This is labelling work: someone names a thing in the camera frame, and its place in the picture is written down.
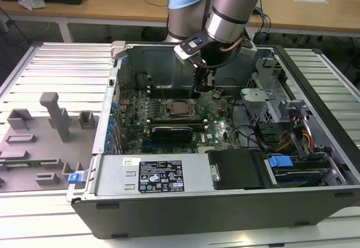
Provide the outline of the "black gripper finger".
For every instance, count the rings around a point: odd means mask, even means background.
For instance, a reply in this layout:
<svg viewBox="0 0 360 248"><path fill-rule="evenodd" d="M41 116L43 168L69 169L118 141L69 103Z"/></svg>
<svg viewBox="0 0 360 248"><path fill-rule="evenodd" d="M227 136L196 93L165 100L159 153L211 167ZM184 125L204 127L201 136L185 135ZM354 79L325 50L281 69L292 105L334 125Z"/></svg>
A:
<svg viewBox="0 0 360 248"><path fill-rule="evenodd" d="M191 93L196 92L196 88L200 88L203 84L203 78L204 78L204 63L199 62L198 64L193 64L194 71L193 71L193 86L191 88Z"/></svg>
<svg viewBox="0 0 360 248"><path fill-rule="evenodd" d="M202 80L202 92L208 92L215 88L213 72L209 71Z"/></svg>

